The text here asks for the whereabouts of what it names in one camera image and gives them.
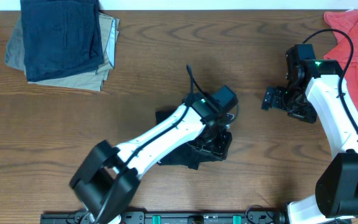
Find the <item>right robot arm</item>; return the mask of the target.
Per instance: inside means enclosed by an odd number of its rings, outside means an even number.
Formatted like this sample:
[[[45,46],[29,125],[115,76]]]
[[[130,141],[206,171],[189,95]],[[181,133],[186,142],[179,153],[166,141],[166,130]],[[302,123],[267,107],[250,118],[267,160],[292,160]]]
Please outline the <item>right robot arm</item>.
[[[358,111],[349,96],[344,71],[335,60],[289,59],[288,85],[267,89],[262,109],[321,121],[332,161],[314,194],[287,206],[288,223],[327,223],[358,217]]]

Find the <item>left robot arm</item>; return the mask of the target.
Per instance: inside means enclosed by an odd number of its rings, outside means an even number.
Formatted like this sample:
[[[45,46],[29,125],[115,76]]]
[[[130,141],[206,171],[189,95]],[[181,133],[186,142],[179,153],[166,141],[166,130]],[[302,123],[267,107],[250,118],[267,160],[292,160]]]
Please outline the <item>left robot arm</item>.
[[[69,186],[91,223],[112,223],[129,206],[144,174],[156,163],[197,169],[223,161],[232,135],[227,130],[238,104],[233,93],[189,94],[171,115],[146,133],[116,146],[101,141],[89,152]]]

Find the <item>black t-shirt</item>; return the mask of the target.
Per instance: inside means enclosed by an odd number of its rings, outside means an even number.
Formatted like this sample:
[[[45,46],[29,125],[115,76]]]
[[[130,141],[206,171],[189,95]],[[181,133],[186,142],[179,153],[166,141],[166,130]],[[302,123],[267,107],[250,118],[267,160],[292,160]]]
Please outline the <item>black t-shirt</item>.
[[[202,162],[215,162],[207,157],[193,152],[187,142],[178,146],[172,152],[157,162],[160,166],[187,166],[189,169],[198,170]]]

